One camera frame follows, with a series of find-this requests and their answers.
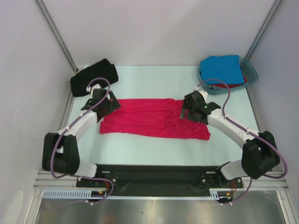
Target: black cloth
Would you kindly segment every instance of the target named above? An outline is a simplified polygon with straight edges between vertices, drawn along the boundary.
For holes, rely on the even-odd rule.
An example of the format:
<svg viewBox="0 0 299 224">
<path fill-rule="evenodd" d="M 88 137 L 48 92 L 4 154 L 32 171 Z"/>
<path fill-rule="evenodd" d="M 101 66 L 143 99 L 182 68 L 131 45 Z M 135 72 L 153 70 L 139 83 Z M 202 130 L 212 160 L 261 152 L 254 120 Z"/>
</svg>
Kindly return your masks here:
<svg viewBox="0 0 299 224">
<path fill-rule="evenodd" d="M 71 78 L 71 91 L 74 97 L 86 96 L 88 92 L 86 87 L 94 78 L 106 78 L 110 84 L 118 81 L 118 75 L 114 64 L 111 64 L 107 59 L 103 59 L 92 66 L 83 69 Z M 102 88 L 107 87 L 104 80 L 96 80 L 92 86 L 100 84 Z"/>
</svg>

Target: blue towel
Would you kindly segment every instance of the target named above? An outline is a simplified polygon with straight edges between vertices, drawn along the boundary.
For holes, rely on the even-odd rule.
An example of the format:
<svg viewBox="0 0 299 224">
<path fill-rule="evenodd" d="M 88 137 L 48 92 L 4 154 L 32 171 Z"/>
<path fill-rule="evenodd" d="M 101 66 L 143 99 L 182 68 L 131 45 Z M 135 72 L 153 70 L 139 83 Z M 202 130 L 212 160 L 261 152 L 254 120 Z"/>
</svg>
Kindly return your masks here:
<svg viewBox="0 0 299 224">
<path fill-rule="evenodd" d="M 200 62 L 200 72 L 203 80 L 216 78 L 226 84 L 243 84 L 245 82 L 239 65 L 238 55 L 208 57 Z M 208 81 L 206 84 L 213 85 L 221 83 Z"/>
</svg>

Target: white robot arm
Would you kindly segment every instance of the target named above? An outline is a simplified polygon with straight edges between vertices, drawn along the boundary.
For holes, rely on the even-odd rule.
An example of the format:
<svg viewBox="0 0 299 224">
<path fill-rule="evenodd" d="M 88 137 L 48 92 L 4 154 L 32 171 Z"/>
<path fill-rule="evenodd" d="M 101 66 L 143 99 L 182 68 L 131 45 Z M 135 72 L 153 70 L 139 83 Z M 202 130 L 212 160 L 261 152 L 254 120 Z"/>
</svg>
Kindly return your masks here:
<svg viewBox="0 0 299 224">
<path fill-rule="evenodd" d="M 53 149 L 58 138 L 62 135 L 55 157 L 52 160 L 53 170 L 66 175 L 95 177 L 97 165 L 80 159 L 78 141 L 89 128 L 97 124 L 104 116 L 121 107 L 112 91 L 107 94 L 107 97 L 105 97 L 106 94 L 107 90 L 101 89 L 99 85 L 95 85 L 91 92 L 92 98 L 81 109 L 80 119 L 71 128 L 65 127 L 57 133 L 46 134 L 42 161 L 44 170 L 51 171 Z M 90 110 L 104 97 L 105 99 L 102 103 Z"/>
<path fill-rule="evenodd" d="M 219 171 L 227 180 L 244 176 L 258 179 L 280 163 L 279 156 L 268 145 L 249 134 L 259 136 L 276 147 L 270 132 L 258 133 L 227 114 L 223 116 L 220 106 L 214 102 L 206 103 L 200 91 L 185 96 L 181 118 L 215 127 L 243 149 L 241 160 L 228 162 L 219 167 Z"/>
</svg>

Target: light blue tabletop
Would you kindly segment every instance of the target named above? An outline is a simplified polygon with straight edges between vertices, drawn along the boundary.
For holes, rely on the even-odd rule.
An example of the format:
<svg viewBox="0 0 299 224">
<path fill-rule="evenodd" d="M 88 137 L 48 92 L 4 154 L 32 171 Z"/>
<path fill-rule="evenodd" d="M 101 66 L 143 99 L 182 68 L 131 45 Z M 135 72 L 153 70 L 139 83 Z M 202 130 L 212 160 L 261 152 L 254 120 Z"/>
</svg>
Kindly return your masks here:
<svg viewBox="0 0 299 224">
<path fill-rule="evenodd" d="M 198 84 L 196 66 L 117 66 L 119 81 L 111 85 L 116 98 L 183 99 Z M 227 95 L 209 95 L 221 107 Z M 75 98 L 69 123 L 79 114 L 89 96 Z M 232 92 L 226 112 L 257 130 L 245 89 Z M 100 122 L 78 143 L 81 159 L 96 164 L 130 165 L 222 165 L 241 158 L 242 150 L 213 127 L 209 141 L 152 138 L 124 133 L 100 135 Z"/>
</svg>

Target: laundry basket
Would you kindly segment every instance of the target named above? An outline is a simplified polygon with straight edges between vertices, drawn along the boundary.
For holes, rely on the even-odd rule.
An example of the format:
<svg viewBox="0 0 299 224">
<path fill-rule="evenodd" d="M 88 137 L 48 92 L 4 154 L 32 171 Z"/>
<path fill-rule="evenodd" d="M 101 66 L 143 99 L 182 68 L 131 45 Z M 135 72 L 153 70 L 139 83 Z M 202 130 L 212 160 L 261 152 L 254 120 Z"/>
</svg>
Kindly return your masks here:
<svg viewBox="0 0 299 224">
<path fill-rule="evenodd" d="M 239 64 L 240 64 L 241 72 L 243 76 L 246 78 L 247 82 L 244 83 L 243 85 L 230 88 L 231 91 L 248 87 L 254 84 L 258 80 L 258 74 L 256 70 L 253 68 L 253 66 L 249 63 L 249 61 L 247 61 L 245 58 L 239 57 Z M 200 64 L 197 66 L 197 74 L 199 77 L 199 81 L 202 82 L 203 79 L 200 74 Z M 205 91 L 207 91 L 210 94 L 221 94 L 228 91 L 226 88 L 222 88 L 214 85 L 207 85 L 205 83 L 202 84 L 202 87 Z"/>
</svg>

